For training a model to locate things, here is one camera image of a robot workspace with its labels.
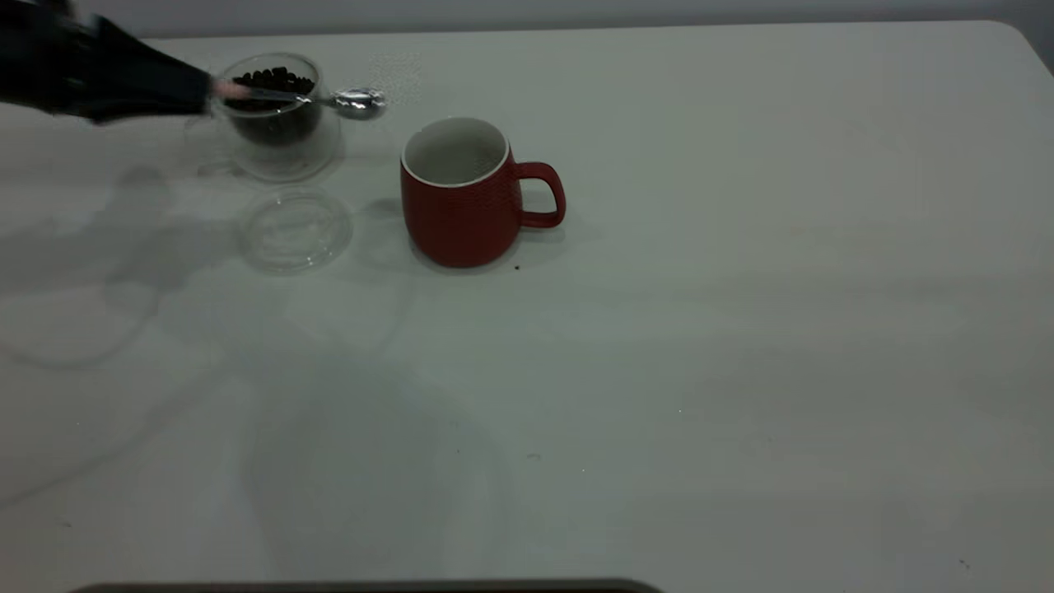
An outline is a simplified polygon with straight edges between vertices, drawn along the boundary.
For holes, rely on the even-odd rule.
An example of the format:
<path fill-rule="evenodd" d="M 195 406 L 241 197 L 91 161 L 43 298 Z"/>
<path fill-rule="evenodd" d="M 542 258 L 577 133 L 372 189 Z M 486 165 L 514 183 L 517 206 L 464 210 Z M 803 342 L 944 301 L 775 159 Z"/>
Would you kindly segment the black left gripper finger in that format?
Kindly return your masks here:
<path fill-rule="evenodd" d="M 213 82 L 155 88 L 111 86 L 91 99 L 91 123 L 112 124 L 131 118 L 200 115 L 208 111 Z"/>
<path fill-rule="evenodd" d="M 109 83 L 151 94 L 210 94 L 208 72 L 144 44 L 105 16 L 97 18 L 97 52 Z"/>

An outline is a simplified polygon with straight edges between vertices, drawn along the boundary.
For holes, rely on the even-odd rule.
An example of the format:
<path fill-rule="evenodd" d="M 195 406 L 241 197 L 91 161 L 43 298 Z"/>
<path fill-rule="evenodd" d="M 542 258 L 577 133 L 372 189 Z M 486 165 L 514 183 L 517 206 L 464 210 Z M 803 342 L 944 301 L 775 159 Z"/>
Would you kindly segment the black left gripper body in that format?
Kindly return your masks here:
<path fill-rule="evenodd" d="M 87 79 L 99 21 L 72 1 L 2 1 L 2 103 L 94 120 Z"/>

